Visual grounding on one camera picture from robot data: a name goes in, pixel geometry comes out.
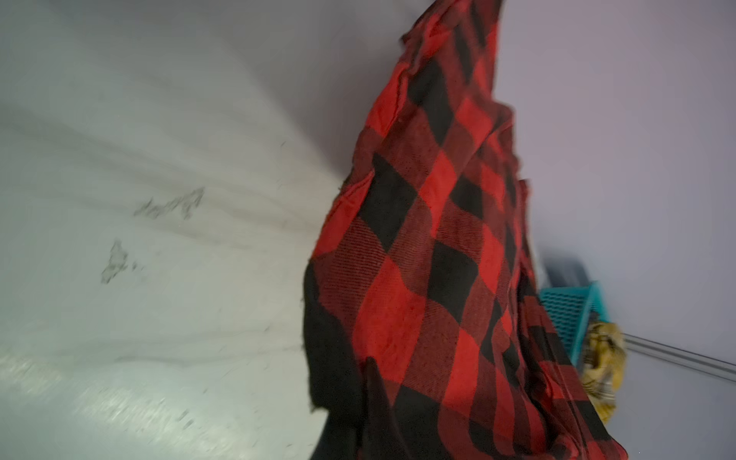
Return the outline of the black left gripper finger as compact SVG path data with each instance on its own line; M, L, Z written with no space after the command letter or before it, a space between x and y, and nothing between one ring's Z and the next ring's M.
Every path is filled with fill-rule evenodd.
M328 412L312 459L413 459L404 442L383 386L379 366L368 358L364 367L358 418Z

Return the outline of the red black plaid shirt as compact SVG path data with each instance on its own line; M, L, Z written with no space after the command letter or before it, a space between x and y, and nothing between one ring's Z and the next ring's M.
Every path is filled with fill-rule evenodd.
M437 1L402 39L306 268L310 399L358 418L373 358L413 459L623 459L538 297L500 12Z

